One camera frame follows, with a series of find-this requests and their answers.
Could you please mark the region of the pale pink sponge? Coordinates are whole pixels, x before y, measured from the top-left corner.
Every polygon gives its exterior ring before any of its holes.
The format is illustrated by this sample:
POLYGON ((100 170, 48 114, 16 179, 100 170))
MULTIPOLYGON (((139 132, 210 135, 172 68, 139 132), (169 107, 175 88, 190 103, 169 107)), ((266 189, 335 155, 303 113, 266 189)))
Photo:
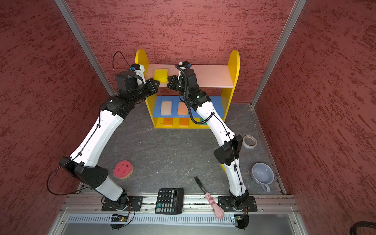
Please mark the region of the pale pink sponge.
POLYGON ((160 114, 162 116, 172 115, 172 101, 163 101, 161 102, 160 114))

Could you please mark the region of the pink round smiley sponge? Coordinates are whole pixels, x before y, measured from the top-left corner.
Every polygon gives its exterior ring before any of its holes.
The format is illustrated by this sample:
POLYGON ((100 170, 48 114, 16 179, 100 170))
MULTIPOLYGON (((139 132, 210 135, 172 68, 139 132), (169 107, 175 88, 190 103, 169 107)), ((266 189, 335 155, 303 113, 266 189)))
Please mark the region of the pink round smiley sponge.
POLYGON ((124 160, 115 166, 113 173, 114 176, 118 179, 126 179, 133 173, 133 165, 130 161, 124 160))

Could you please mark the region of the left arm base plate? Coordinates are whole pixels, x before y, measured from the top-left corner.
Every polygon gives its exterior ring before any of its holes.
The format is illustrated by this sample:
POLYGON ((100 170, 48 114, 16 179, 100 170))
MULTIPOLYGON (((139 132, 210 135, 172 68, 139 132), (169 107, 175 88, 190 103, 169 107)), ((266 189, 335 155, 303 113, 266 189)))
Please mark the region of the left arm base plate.
POLYGON ((103 212, 126 212, 129 211, 130 209, 133 209, 136 212, 139 212, 143 203, 143 196, 128 196, 127 197, 127 205, 124 209, 120 210, 117 209, 117 206, 115 206, 114 202, 111 201, 110 199, 103 198, 102 199, 102 208, 101 210, 103 212))

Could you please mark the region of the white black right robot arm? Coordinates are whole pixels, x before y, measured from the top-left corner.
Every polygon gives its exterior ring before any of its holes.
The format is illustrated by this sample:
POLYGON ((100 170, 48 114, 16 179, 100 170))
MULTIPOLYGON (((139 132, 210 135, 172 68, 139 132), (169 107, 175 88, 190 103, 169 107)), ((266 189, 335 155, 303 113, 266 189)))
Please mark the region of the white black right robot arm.
POLYGON ((241 135, 236 135, 216 111, 210 97, 197 84, 196 74, 188 65, 175 65, 179 75, 170 76, 167 87, 179 92, 194 124, 206 124, 212 131, 219 148, 214 151, 218 162, 224 166, 229 181, 231 205, 236 211, 243 210, 249 192, 240 171, 241 135))

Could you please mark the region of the yellow orange scrub sponge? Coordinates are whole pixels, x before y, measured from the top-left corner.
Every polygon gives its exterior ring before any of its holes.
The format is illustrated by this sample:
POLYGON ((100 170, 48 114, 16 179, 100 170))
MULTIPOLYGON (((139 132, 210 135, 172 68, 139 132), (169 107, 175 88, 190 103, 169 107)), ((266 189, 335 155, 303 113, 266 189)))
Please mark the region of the yellow orange scrub sponge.
POLYGON ((170 117, 164 118, 163 126, 164 127, 171 127, 171 126, 173 126, 173 122, 174 122, 174 118, 170 118, 170 117))

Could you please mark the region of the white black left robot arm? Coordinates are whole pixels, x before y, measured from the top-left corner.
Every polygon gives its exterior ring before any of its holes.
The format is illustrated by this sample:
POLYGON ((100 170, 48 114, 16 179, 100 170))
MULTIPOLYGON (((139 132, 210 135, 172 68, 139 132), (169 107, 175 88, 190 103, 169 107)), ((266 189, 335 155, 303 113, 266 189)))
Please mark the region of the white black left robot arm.
POLYGON ((123 71, 116 76, 116 81, 117 94, 100 106, 99 117, 83 142, 69 157, 62 157, 59 165, 104 196, 114 209, 123 211, 129 205, 127 194, 109 177, 107 169, 98 166, 99 158, 130 111, 138 102, 157 94, 160 82, 153 78, 146 80, 138 70, 123 71))

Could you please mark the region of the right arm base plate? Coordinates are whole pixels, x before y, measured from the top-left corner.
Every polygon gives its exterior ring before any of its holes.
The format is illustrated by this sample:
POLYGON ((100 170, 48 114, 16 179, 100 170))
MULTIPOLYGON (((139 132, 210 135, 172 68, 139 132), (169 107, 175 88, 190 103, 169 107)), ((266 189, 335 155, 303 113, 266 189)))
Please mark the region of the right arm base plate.
POLYGON ((218 205, 222 208, 225 212, 245 212, 248 209, 248 212, 257 212, 257 204, 256 200, 253 196, 250 196, 246 201, 246 206, 243 206, 239 210, 236 210, 233 205, 234 200, 231 196, 219 196, 218 198, 218 205))

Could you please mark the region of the peach orange sponge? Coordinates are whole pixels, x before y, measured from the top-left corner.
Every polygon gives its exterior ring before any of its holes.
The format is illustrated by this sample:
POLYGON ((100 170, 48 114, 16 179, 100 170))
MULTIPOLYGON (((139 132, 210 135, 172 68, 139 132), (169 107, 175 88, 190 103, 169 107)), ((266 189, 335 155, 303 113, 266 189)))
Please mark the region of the peach orange sponge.
POLYGON ((179 102, 177 114, 179 116, 188 116, 189 115, 189 110, 188 110, 185 103, 179 102))

